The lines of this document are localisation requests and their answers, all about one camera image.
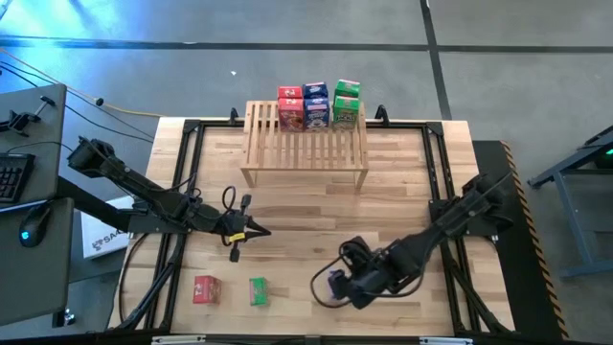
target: concrete floor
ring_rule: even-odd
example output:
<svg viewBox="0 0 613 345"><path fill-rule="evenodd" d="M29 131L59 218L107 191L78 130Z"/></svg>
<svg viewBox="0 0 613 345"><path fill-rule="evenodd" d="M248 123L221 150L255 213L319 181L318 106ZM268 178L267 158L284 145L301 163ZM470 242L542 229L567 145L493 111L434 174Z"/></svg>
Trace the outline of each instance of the concrete floor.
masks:
<svg viewBox="0 0 613 345"><path fill-rule="evenodd" d="M430 0L436 37L446 45L611 45L613 2L606 0ZM425 44L419 0L347 1L54 1L14 0L0 35L199 42ZM243 113L244 102L272 99L279 84L355 79L368 110L385 104L394 118L440 119L426 52L150 51L10 48L29 63L89 94L132 109L170 116ZM473 139L511 144L524 179L541 172L591 135L611 125L610 55L441 54L443 77L456 120L468 120ZM27 88L0 77L0 92ZM118 130L129 128L69 98L68 104ZM157 120L120 115L146 132ZM150 145L99 130L67 112L64 143L78 135L113 143L143 173ZM109 199L113 185L60 173ZM553 186L527 190L570 336L613 342L613 273L560 280L579 263ZM55 333L101 331L110 308L84 303L92 294L109 306L116 275L71 285L69 306L79 322ZM0 338L51 334L50 317L0 328Z"/></svg>

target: small red carton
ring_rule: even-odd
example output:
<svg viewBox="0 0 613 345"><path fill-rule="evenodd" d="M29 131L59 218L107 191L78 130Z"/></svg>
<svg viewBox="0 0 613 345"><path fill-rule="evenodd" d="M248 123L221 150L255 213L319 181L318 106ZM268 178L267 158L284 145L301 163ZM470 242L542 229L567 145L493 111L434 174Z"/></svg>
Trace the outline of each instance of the small red carton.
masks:
<svg viewBox="0 0 613 345"><path fill-rule="evenodd" d="M302 86L279 86L277 88L277 99L302 99Z"/></svg>
<svg viewBox="0 0 613 345"><path fill-rule="evenodd" d="M217 304L221 294L221 281L213 276L196 276L193 282L193 302Z"/></svg>
<svg viewBox="0 0 613 345"><path fill-rule="evenodd" d="M279 130L301 132L305 130L303 100L279 99Z"/></svg>

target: white cardboard box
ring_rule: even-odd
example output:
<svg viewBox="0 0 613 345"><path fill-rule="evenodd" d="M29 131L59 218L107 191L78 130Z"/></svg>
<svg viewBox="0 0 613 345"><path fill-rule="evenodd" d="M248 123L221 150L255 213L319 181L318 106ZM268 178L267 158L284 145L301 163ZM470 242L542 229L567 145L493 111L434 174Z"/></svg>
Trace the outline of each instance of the white cardboard box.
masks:
<svg viewBox="0 0 613 345"><path fill-rule="evenodd" d="M108 200L106 203L118 209L131 209L134 199L131 196ZM127 247L127 233L106 225L84 212L80 213L80 228L83 234L83 259L94 259Z"/></svg>

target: wooden slatted rack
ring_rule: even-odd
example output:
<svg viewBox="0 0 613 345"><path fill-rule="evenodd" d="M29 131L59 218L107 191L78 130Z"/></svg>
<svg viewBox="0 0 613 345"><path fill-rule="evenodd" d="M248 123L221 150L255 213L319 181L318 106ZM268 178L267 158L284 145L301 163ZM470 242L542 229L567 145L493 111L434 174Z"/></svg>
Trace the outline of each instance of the wooden slatted rack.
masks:
<svg viewBox="0 0 613 345"><path fill-rule="evenodd" d="M240 169L249 187L256 186L259 172L347 172L355 189L362 188L368 173L363 103L354 130L282 132L278 121L276 101L247 102Z"/></svg>

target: blue cereal box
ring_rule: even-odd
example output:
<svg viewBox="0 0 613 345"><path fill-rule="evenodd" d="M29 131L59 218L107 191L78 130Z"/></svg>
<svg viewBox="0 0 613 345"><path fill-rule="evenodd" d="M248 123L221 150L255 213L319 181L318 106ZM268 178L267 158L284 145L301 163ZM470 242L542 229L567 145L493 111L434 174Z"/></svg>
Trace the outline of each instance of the blue cereal box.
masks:
<svg viewBox="0 0 613 345"><path fill-rule="evenodd" d="M305 130L326 130L329 126L329 101L327 98L305 100Z"/></svg>
<svg viewBox="0 0 613 345"><path fill-rule="evenodd" d="M303 94L305 99L327 98L328 87L323 81L304 84Z"/></svg>

